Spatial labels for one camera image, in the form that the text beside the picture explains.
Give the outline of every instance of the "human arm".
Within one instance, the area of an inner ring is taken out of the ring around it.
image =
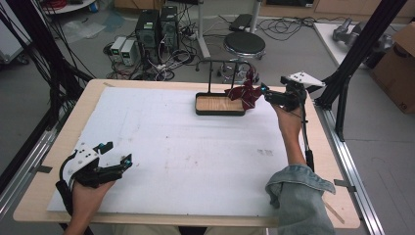
[[[85,187],[76,181],[73,183],[73,213],[64,235],[82,235],[85,232],[94,214],[101,206],[104,196],[114,184],[115,181],[111,181],[95,189]]]
[[[290,113],[272,105],[284,140],[289,165],[272,175],[265,186],[271,205],[278,209],[278,234],[333,235],[335,230],[325,210],[324,191],[335,193],[333,184],[306,165],[299,142],[301,112]]]
[[[278,105],[271,105],[278,116],[278,126],[283,136],[289,165],[306,165],[299,142],[301,131],[300,108],[286,112]]]

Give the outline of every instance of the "chair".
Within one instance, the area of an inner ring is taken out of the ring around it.
[[[236,56],[238,59],[233,59],[231,61],[244,62],[246,58],[257,58],[262,59],[262,56],[265,54],[265,42],[259,36],[245,31],[236,31],[228,34],[224,41],[223,46],[225,50],[232,55]],[[236,67],[236,74],[240,77],[240,80],[237,80],[237,83],[242,83],[247,73],[247,69],[243,65]],[[223,82],[232,79],[233,68],[226,66],[226,63],[223,63],[222,66],[217,71],[217,76],[222,76],[224,78]],[[259,73],[254,75],[254,82],[259,81]]]

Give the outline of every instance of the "round stool seat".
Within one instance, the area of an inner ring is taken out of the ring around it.
[[[245,31],[228,34],[223,42],[225,49],[238,57],[261,57],[265,41],[259,36]]]

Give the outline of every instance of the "denim sleeve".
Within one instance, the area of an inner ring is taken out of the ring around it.
[[[308,166],[293,164],[276,172],[265,190],[277,209],[278,235],[335,234],[321,198],[324,191],[335,194],[335,187]]]

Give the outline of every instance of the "white paper sheet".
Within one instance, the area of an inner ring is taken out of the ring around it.
[[[132,154],[133,166],[109,191],[100,212],[274,213],[264,187],[287,159],[273,109],[260,98],[243,117],[197,116],[195,95],[105,89],[78,144],[113,141],[100,165],[118,164],[120,156]],[[56,192],[48,211],[64,210]]]

